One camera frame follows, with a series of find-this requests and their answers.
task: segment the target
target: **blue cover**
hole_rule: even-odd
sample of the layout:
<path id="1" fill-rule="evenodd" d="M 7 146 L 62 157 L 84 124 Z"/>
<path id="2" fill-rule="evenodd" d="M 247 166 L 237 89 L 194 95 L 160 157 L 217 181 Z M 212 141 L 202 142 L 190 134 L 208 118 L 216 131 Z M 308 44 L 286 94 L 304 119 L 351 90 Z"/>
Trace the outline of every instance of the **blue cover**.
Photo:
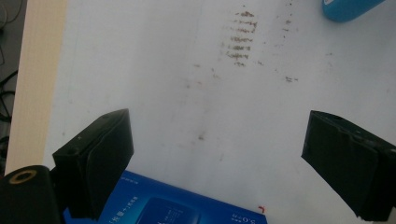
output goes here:
<path id="1" fill-rule="evenodd" d="M 332 21 L 352 21 L 384 0 L 322 0 L 323 12 Z"/>
<path id="2" fill-rule="evenodd" d="M 125 171 L 98 222 L 73 219 L 67 224 L 267 224 L 264 215 Z"/>

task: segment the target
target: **stain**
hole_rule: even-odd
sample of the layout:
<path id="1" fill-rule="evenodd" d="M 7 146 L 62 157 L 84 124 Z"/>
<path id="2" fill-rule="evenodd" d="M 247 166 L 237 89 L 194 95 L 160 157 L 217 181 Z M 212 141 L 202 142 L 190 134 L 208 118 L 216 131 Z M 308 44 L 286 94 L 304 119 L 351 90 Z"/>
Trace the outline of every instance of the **stain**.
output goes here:
<path id="1" fill-rule="evenodd" d="M 245 12 L 241 13 L 241 16 L 242 17 L 254 17 L 254 15 L 251 14 L 250 12 L 248 12 L 248 11 L 245 11 Z"/>
<path id="2" fill-rule="evenodd" d="M 291 82 L 293 82 L 293 81 L 298 81 L 298 78 L 297 78 L 297 77 L 285 77 L 285 79 L 286 79 L 286 81 L 289 82 L 289 83 L 291 83 Z"/>
<path id="3" fill-rule="evenodd" d="M 253 34 L 256 32 L 257 22 L 254 21 L 254 15 L 249 11 L 236 12 L 234 13 L 234 20 L 230 20 L 233 24 L 230 27 L 225 27 L 227 30 L 234 31 L 233 35 L 230 36 L 233 44 L 228 45 L 223 48 L 227 48 L 225 55 L 229 58 L 236 60 L 233 64 L 239 67 L 245 67 L 246 61 L 248 60 L 249 55 L 246 51 L 251 50 L 250 43 L 253 42 L 253 39 L 249 34 Z"/>
<path id="4" fill-rule="evenodd" d="M 245 67 L 246 66 L 244 63 L 240 63 L 240 62 L 236 62 L 234 64 L 239 66 L 239 67 Z"/>
<path id="5" fill-rule="evenodd" d="M 198 139 L 204 141 L 205 140 L 204 135 L 205 133 L 201 133 L 200 135 L 198 135 Z"/>
<path id="6" fill-rule="evenodd" d="M 248 55 L 247 54 L 230 53 L 229 51 L 227 52 L 227 56 L 230 57 L 230 58 L 234 58 L 236 60 L 242 59 L 242 58 L 248 59 Z"/>
<path id="7" fill-rule="evenodd" d="M 221 79 L 221 77 L 219 77 L 219 76 L 216 75 L 216 74 L 213 74 L 213 78 L 215 78 L 215 79 Z"/>
<path id="8" fill-rule="evenodd" d="M 228 46 L 228 49 L 235 49 L 235 50 L 250 50 L 250 46 Z"/>
<path id="9" fill-rule="evenodd" d="M 240 20 L 235 20 L 233 22 L 240 23 L 240 24 L 247 24 L 253 26 L 255 29 L 257 28 L 257 22 L 256 21 L 240 21 Z"/>
<path id="10" fill-rule="evenodd" d="M 245 38 L 245 37 L 238 37 L 238 36 L 231 36 L 231 40 L 234 41 L 234 42 L 238 42 L 238 43 L 241 43 L 241 42 L 252 42 L 253 41 L 253 39 Z"/>
<path id="11" fill-rule="evenodd" d="M 244 29 L 244 28 L 238 28 L 237 30 L 236 30 L 237 32 L 242 32 L 242 33 L 245 33 L 245 34 L 249 34 L 249 33 L 254 33 L 254 31 L 255 30 L 248 30 L 248 29 Z"/>

